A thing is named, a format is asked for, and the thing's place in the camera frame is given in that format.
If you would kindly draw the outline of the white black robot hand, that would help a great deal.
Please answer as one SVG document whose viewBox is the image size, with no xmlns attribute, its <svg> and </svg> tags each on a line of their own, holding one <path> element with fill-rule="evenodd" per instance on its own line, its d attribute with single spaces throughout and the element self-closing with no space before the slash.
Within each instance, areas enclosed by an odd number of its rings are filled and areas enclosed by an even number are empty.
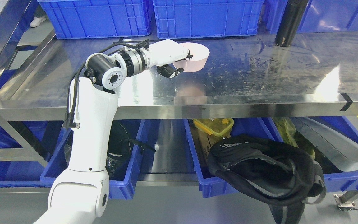
<svg viewBox="0 0 358 224">
<path fill-rule="evenodd" d="M 193 54 L 183 45 L 170 40 L 162 40 L 149 45 L 145 52 L 147 63 L 145 69 L 156 66 L 156 72 L 166 78 L 174 78 L 184 71 L 183 68 L 174 69 L 170 66 L 173 62 L 190 60 Z"/>
</svg>

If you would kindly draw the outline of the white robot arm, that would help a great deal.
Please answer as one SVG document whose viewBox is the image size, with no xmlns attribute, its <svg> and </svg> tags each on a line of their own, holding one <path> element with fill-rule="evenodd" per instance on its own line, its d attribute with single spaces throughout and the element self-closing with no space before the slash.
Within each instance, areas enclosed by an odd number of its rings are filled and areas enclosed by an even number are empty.
<svg viewBox="0 0 358 224">
<path fill-rule="evenodd" d="M 153 66 L 192 57 L 179 46 L 164 56 L 159 43 L 116 43 L 90 55 L 69 84 L 64 126 L 72 129 L 68 167 L 55 179 L 48 210 L 36 224 L 91 224 L 105 211 L 109 193 L 106 168 L 111 125 L 118 108 L 118 88 L 125 78 Z"/>
</svg>

